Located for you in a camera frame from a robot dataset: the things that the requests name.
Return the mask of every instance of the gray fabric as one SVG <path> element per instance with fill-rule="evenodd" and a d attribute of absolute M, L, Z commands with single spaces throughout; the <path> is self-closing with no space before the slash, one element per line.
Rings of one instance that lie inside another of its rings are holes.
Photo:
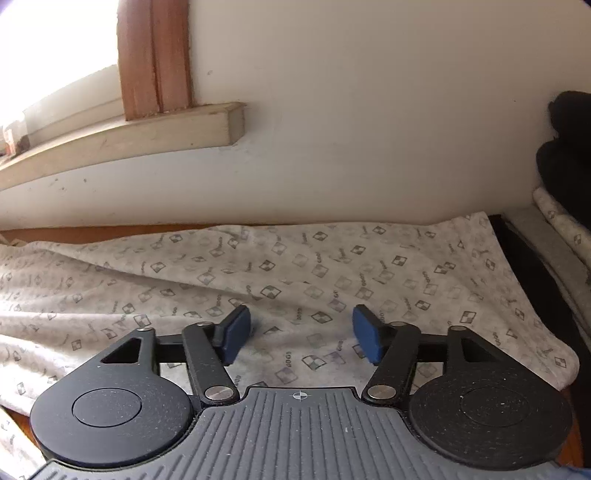
<path fill-rule="evenodd" d="M 538 254 L 572 309 L 581 336 L 591 349 L 589 269 L 534 206 L 511 209 L 503 218 Z"/>

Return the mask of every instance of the metal rivet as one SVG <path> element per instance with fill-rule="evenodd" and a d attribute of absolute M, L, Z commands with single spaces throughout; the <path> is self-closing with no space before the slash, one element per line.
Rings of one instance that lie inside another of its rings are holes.
<path fill-rule="evenodd" d="M 389 400 L 396 396 L 396 389 L 390 385 L 374 385 L 368 388 L 368 395 L 375 400 Z"/>
<path fill-rule="evenodd" d="M 216 385 L 215 387 L 209 387 L 205 391 L 205 396 L 210 400 L 228 400 L 228 398 L 234 396 L 234 390 L 230 387 Z"/>

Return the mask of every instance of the triangular cutout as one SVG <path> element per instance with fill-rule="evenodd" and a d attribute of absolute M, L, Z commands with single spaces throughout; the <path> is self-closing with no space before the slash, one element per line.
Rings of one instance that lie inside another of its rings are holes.
<path fill-rule="evenodd" d="M 103 364 L 135 364 L 139 361 L 139 348 L 141 345 L 142 340 L 139 338 L 127 340 L 117 350 L 111 352 L 100 362 Z"/>

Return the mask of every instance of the white patterned sheet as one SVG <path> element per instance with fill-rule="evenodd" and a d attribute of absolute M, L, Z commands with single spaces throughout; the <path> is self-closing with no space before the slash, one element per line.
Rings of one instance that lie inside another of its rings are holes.
<path fill-rule="evenodd" d="M 554 230 L 587 265 L 587 268 L 591 268 L 591 232 L 578 223 L 545 188 L 537 188 L 533 196 L 535 204 Z"/>
<path fill-rule="evenodd" d="M 87 245 L 34 242 L 0 246 L 0 269 L 0 403 L 25 414 L 131 330 L 179 333 L 239 304 L 254 321 L 228 368 L 241 392 L 252 384 L 361 390 L 375 367 L 353 334 L 358 303 L 425 333 L 465 325 L 559 389 L 579 366 L 534 313 L 484 213 L 431 226 L 220 226 Z M 415 387 L 440 367 L 420 365 Z M 162 375 L 189 389 L 179 364 L 163 365 Z"/>

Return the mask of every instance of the white window sill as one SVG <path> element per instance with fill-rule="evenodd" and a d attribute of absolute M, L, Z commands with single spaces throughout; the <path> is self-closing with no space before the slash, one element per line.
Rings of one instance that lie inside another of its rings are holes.
<path fill-rule="evenodd" d="M 126 122 L 92 125 L 43 143 L 0 166 L 0 190 L 122 158 L 225 147 L 244 135 L 244 104 L 205 105 Z"/>

